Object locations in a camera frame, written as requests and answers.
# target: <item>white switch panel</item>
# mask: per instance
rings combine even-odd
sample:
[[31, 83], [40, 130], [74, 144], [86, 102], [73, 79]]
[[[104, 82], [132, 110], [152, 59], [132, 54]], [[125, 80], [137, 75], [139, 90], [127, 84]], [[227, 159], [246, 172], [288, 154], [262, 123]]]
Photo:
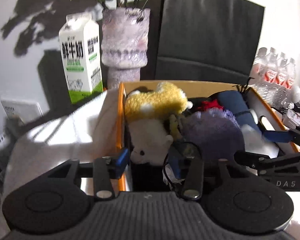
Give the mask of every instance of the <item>white switch panel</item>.
[[24, 124], [42, 116], [39, 103], [1, 100], [8, 118], [19, 118]]

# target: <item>orange box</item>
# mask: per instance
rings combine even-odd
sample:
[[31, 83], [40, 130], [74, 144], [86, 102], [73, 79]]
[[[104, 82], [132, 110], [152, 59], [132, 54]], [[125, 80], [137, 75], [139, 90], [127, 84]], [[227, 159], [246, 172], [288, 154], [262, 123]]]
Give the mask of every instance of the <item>orange box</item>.
[[[124, 147], [124, 102], [126, 95], [133, 90], [155, 90], [158, 83], [162, 80], [140, 81], [140, 82], [125, 82], [119, 86], [118, 98], [118, 115], [117, 115], [117, 131], [116, 131], [116, 149], [119, 152]], [[181, 88], [188, 98], [209, 97], [214, 93], [225, 90], [237, 90], [235, 84], [206, 82], [206, 81], [168, 81]], [[272, 124], [275, 130], [285, 130], [284, 125], [278, 117], [272, 112], [270, 106], [262, 100], [262, 98], [253, 89], [247, 92], [247, 103], [250, 108], [253, 108], [258, 118], [265, 116]], [[294, 143], [281, 144], [280, 148], [286, 154], [298, 152]], [[119, 180], [119, 190], [126, 190], [126, 179], [123, 175]]]

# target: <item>milk carton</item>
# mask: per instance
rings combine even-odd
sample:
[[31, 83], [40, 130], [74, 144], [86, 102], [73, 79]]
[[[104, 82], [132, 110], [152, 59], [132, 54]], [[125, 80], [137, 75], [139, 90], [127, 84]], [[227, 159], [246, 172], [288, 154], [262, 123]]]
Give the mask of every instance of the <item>milk carton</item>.
[[63, 69], [73, 104], [103, 91], [99, 25], [91, 17], [86, 12], [67, 15], [59, 31]]

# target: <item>white speaker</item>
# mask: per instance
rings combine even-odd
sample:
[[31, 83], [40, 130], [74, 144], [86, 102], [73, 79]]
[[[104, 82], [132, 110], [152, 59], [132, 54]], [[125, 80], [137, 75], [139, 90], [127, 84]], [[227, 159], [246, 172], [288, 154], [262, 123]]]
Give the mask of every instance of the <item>white speaker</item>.
[[297, 86], [297, 85], [294, 85], [292, 88], [291, 88], [291, 91], [288, 95], [288, 98], [290, 99], [289, 101], [291, 103], [297, 103], [300, 101], [300, 87]]

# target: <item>purple vase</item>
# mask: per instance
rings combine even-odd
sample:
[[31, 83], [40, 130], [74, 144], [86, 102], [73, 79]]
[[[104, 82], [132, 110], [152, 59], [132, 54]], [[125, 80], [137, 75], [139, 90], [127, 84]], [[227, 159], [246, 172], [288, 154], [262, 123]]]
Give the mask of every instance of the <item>purple vase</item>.
[[150, 9], [104, 10], [101, 44], [102, 63], [109, 67], [108, 88], [120, 82], [139, 81], [146, 66]]

